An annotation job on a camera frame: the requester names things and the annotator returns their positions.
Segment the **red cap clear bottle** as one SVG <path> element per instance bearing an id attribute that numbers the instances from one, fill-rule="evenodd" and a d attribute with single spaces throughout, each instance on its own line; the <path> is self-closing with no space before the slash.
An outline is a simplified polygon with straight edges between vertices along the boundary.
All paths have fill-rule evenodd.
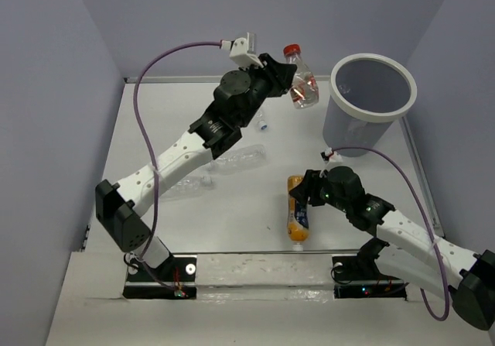
<path id="1" fill-rule="evenodd" d="M 283 49 L 287 63 L 297 66 L 290 95 L 296 109 L 309 108 L 319 102 L 319 88 L 316 79 L 304 63 L 299 44 L 289 44 Z"/>

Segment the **orange blue label bottle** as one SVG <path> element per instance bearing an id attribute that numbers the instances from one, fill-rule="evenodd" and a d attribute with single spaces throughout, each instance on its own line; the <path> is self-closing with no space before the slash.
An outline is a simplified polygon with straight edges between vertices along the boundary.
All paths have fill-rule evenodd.
<path id="1" fill-rule="evenodd" d="M 287 232 L 296 252 L 302 252 L 304 242 L 309 237 L 309 219 L 305 205 L 288 194 Z"/>

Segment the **clear bottle white-blue cap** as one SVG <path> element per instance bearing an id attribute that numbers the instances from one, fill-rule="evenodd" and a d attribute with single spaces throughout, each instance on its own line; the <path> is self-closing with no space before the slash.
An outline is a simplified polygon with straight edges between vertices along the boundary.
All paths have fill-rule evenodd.
<path id="1" fill-rule="evenodd" d="M 198 174 L 182 178 L 176 185 L 167 190 L 160 197 L 160 200 L 180 200 L 199 196 L 215 187 L 212 176 L 227 176 L 256 169 L 266 162 L 267 154 L 263 145 L 252 145 L 231 150 L 202 166 Z"/>
<path id="2" fill-rule="evenodd" d="M 265 112 L 262 108 L 259 108 L 255 116 L 253 117 L 253 123 L 254 123 L 254 127 L 260 132 L 263 132 L 268 128 Z"/>

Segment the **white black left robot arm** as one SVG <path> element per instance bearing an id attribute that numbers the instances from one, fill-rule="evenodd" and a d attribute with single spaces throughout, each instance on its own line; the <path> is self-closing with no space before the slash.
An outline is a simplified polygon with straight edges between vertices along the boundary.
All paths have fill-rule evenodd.
<path id="1" fill-rule="evenodd" d="M 294 64 L 279 63 L 267 53 L 259 60 L 258 67 L 225 73 L 205 112 L 160 156 L 116 183 L 102 180 L 95 188 L 97 220 L 155 280 L 170 274 L 173 255 L 143 216 L 157 211 L 160 196 L 180 180 L 238 142 L 266 98 L 279 98 L 292 86 Z"/>

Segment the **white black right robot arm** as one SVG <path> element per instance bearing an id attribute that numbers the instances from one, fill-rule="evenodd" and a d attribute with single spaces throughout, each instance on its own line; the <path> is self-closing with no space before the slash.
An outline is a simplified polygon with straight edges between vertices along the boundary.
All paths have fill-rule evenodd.
<path id="1" fill-rule="evenodd" d="M 369 194 L 347 166 L 307 170 L 290 190 L 301 204 L 328 204 L 358 230 L 397 247 L 404 257 L 391 275 L 438 296 L 449 295 L 453 310 L 469 325 L 488 331 L 494 324 L 494 253 L 476 253 L 429 235 L 391 203 Z"/>

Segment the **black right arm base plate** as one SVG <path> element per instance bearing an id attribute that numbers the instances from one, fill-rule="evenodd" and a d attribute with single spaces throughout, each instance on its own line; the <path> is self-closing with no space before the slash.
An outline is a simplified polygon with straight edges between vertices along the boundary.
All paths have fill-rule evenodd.
<path id="1" fill-rule="evenodd" d="M 330 275 L 334 281 L 333 295 L 337 300 L 407 299 L 403 280 L 379 272 L 373 262 L 361 262 L 356 255 L 333 256 Z"/>

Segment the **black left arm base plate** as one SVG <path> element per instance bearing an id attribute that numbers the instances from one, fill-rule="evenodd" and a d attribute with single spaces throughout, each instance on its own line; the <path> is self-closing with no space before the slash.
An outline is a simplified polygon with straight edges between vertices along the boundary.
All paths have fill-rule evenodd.
<path id="1" fill-rule="evenodd" d="M 127 266 L 123 297 L 128 300 L 196 299 L 196 255 L 175 255 L 157 269 L 143 266 L 136 257 L 123 258 Z"/>

